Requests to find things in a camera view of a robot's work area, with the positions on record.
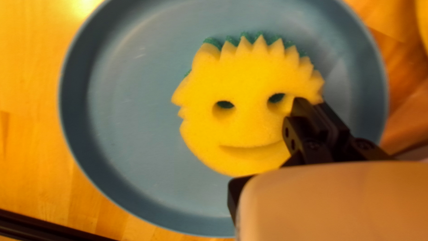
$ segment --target yellow sponge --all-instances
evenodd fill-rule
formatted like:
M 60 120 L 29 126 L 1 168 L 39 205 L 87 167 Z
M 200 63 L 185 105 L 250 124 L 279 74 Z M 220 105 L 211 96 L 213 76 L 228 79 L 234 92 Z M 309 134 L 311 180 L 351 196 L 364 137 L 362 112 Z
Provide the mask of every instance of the yellow sponge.
M 260 35 L 252 44 L 242 36 L 221 51 L 205 42 L 192 70 L 172 96 L 181 107 L 181 136 L 211 169 L 232 177 L 273 170 L 290 156 L 282 121 L 293 99 L 323 102 L 324 84 L 309 57 L 281 38 L 268 45 Z

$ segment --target wooden surface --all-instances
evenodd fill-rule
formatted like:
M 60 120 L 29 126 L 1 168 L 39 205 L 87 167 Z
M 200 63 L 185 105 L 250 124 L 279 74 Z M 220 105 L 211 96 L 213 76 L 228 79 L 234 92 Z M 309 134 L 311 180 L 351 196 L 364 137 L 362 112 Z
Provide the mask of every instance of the wooden surface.
M 0 208 L 124 241 L 217 240 L 167 231 L 124 212 L 89 183 L 66 147 L 56 105 L 59 70 L 99 1 L 0 1 Z M 369 26 L 389 75 L 382 147 L 396 153 L 428 139 L 428 116 L 421 118 L 428 109 L 428 60 L 415 3 L 346 2 Z

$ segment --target sponge eye hole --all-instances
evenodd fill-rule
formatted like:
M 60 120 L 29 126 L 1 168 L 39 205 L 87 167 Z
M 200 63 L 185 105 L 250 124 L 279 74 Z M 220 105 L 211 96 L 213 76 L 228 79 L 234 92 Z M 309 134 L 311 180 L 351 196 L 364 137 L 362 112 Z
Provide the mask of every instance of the sponge eye hole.
M 217 102 L 217 105 L 223 109 L 231 109 L 234 107 L 234 105 L 230 101 L 227 101 L 227 100 L 221 100 L 221 101 Z
M 276 93 L 274 95 L 272 95 L 271 97 L 269 97 L 269 99 L 267 100 L 269 103 L 275 104 L 280 102 L 283 98 L 284 98 L 285 94 L 284 93 Z

